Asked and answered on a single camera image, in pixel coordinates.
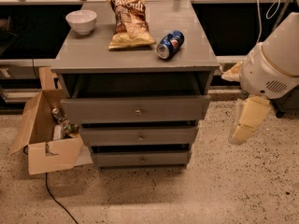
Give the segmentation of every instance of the gray cabinet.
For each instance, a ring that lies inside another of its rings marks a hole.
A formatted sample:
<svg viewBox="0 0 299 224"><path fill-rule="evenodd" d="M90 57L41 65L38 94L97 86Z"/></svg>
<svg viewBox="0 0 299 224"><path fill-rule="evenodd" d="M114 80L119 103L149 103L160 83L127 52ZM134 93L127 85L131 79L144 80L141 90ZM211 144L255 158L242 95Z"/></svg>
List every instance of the gray cabinet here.
<svg viewBox="0 0 299 224"><path fill-rule="evenodd" d="M108 51L112 10L105 3L82 8L98 13L96 29L87 36L70 31L51 69L67 96L64 112L79 125L94 165L186 165L218 68L192 5L147 3L150 34L157 42L171 30L185 34L185 44L171 61L160 59L156 46Z"/></svg>

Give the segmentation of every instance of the yellowed plastic part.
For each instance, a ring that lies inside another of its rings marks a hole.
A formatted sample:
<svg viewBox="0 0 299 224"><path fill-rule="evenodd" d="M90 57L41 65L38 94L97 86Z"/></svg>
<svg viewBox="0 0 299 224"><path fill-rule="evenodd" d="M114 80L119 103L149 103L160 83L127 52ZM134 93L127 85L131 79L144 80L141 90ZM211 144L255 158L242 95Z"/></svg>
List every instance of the yellowed plastic part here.
<svg viewBox="0 0 299 224"><path fill-rule="evenodd" d="M241 105L238 123L233 129L229 142L241 145L250 139L270 111L270 101L262 96L248 98Z"/></svg>

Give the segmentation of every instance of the drawer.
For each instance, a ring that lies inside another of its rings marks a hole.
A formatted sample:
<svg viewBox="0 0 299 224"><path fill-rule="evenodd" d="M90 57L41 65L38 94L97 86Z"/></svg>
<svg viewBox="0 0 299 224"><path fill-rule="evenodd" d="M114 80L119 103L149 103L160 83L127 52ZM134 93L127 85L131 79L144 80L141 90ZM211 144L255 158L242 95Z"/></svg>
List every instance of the drawer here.
<svg viewBox="0 0 299 224"><path fill-rule="evenodd" d="M143 144L192 144L198 128L189 127L116 127L82 128L80 135L86 146Z"/></svg>
<svg viewBox="0 0 299 224"><path fill-rule="evenodd" d="M92 154L93 164L97 167L150 166L150 165L181 165L187 164L192 153L127 153L127 154Z"/></svg>
<svg viewBox="0 0 299 224"><path fill-rule="evenodd" d="M63 99L71 122L119 123L204 119L209 95Z"/></svg>

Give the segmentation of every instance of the white bowl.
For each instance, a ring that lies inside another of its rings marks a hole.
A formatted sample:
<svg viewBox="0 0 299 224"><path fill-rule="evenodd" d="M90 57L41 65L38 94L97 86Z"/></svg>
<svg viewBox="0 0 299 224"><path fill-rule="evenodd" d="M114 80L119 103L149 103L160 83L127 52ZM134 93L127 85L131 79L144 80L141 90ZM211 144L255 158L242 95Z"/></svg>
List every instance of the white bowl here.
<svg viewBox="0 0 299 224"><path fill-rule="evenodd" d="M86 35L95 27L96 13L91 10L78 10L67 14L65 19L75 32Z"/></svg>

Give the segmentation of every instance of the can lid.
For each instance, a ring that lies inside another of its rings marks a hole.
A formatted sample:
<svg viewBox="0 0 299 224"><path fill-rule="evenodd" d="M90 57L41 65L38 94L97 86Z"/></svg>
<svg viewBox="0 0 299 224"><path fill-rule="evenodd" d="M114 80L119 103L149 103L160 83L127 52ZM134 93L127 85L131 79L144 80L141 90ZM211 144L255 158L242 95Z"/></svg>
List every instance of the can lid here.
<svg viewBox="0 0 299 224"><path fill-rule="evenodd" d="M157 53L162 59L166 59L169 57L169 49L165 44L159 44L157 46Z"/></svg>

